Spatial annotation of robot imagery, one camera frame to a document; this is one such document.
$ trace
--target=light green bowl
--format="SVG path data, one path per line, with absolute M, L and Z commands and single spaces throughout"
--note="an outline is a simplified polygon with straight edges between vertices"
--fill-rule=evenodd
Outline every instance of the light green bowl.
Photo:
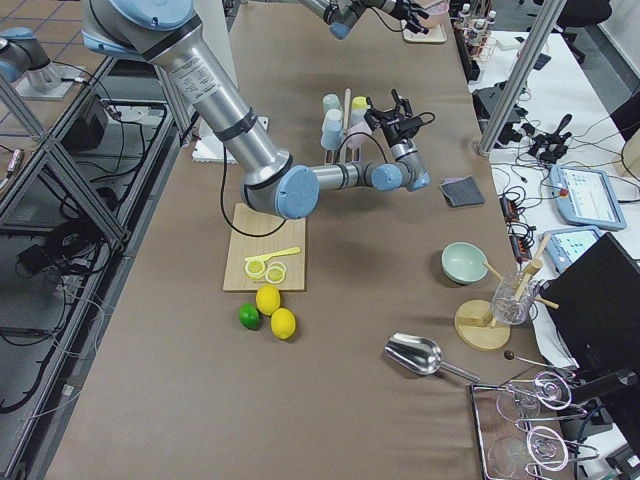
M 442 270 L 447 277 L 462 285 L 482 280 L 487 274 L 483 265 L 486 261 L 482 250 L 470 243 L 452 243 L 442 252 Z

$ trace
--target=wooden cutting board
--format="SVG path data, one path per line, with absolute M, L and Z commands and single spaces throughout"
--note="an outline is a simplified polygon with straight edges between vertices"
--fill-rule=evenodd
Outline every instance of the wooden cutting board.
M 243 203 L 235 206 L 233 225 L 247 233 L 262 234 L 276 228 L 282 219 L 265 213 L 251 210 Z M 224 272 L 225 292 L 256 291 L 267 285 L 266 280 L 252 280 L 245 274 L 245 258 L 265 253 L 284 250 L 289 247 L 300 247 L 300 253 L 274 257 L 267 261 L 267 267 L 273 262 L 282 262 L 287 267 L 287 275 L 279 285 L 279 290 L 302 291 L 305 289 L 306 258 L 306 219 L 288 220 L 284 226 L 268 237 L 254 238 L 242 235 L 235 230 L 231 232 L 227 266 Z

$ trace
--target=folded cloth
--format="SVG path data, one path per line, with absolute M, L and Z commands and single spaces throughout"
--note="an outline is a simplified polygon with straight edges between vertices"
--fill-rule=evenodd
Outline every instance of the folded cloth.
M 471 175 L 465 178 L 445 178 L 440 184 L 440 190 L 451 207 L 484 203 L 484 197 Z

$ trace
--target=gray floor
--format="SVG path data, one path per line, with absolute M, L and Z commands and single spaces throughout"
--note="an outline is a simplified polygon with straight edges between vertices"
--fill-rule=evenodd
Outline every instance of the gray floor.
M 496 30 L 525 31 L 540 10 L 531 0 L 493 0 Z M 582 69 L 607 111 L 612 112 L 639 88 L 640 81 L 599 27 L 570 29 L 578 34 L 576 46 L 586 54 Z

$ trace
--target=monitor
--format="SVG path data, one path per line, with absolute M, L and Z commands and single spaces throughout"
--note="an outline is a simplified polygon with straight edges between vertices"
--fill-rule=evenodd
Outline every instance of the monitor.
M 560 304 L 549 314 L 580 374 L 594 380 L 629 369 L 640 374 L 640 268 L 605 233 L 544 292 Z M 640 384 L 600 397 L 640 455 Z

